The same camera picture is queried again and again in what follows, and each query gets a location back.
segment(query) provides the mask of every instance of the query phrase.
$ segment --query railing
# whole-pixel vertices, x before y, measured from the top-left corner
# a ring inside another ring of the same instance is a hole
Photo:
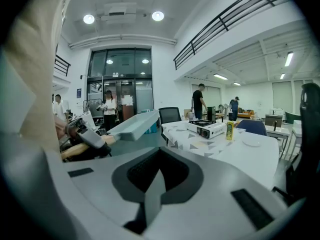
[[[66,62],[60,56],[55,55],[55,59],[54,59],[54,71],[55,72],[66,77],[68,75],[68,70],[69,70],[70,66],[71,66],[70,63]]]
[[[194,56],[201,47],[239,20],[252,15],[265,6],[276,6],[289,0],[237,0],[211,20],[174,58],[177,70],[188,58]]]

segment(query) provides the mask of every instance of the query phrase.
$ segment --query white plate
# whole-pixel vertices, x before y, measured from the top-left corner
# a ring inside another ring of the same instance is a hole
[[[242,139],[242,142],[250,147],[260,147],[261,143],[255,138],[245,137]]]

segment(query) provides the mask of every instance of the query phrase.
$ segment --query plastic tray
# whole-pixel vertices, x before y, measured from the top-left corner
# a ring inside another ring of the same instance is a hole
[[[138,140],[159,118],[159,110],[136,114],[107,133],[122,141]]]

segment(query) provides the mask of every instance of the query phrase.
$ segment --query person in white shirt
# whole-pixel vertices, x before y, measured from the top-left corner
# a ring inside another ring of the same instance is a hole
[[[116,101],[112,97],[110,90],[106,91],[105,103],[102,105],[103,109],[103,120],[105,131],[109,131],[116,126]]]
[[[55,96],[55,103],[53,104],[53,113],[64,122],[69,122],[68,112],[61,102],[61,96],[57,94]]]

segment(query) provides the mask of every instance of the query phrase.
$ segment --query yellow can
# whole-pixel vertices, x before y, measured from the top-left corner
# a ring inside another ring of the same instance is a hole
[[[234,122],[228,121],[226,123],[226,139],[231,141],[234,135]]]

